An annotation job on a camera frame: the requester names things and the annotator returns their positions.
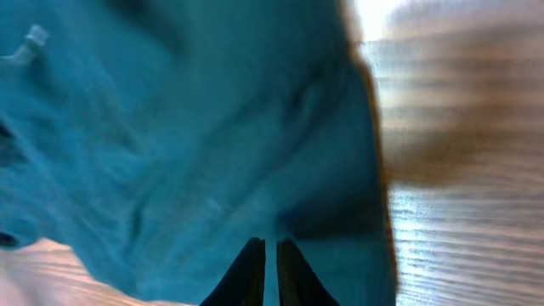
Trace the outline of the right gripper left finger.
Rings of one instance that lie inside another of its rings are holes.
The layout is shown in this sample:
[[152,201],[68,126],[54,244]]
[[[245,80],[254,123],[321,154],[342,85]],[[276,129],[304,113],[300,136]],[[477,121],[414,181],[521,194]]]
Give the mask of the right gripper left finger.
[[252,238],[200,306],[263,306],[265,241]]

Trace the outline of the dark navy t-shirt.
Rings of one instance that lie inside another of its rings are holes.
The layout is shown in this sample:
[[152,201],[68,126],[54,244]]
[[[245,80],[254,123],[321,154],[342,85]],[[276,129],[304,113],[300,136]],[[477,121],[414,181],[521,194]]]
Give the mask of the dark navy t-shirt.
[[339,305],[392,305],[369,92],[331,0],[1,4],[1,247],[48,239],[200,305],[252,238]]

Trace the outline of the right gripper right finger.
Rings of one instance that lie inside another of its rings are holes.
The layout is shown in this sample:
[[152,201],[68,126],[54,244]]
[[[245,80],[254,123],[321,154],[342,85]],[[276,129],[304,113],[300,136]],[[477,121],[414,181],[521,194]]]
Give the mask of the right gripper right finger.
[[292,241],[276,248],[280,306],[339,306]]

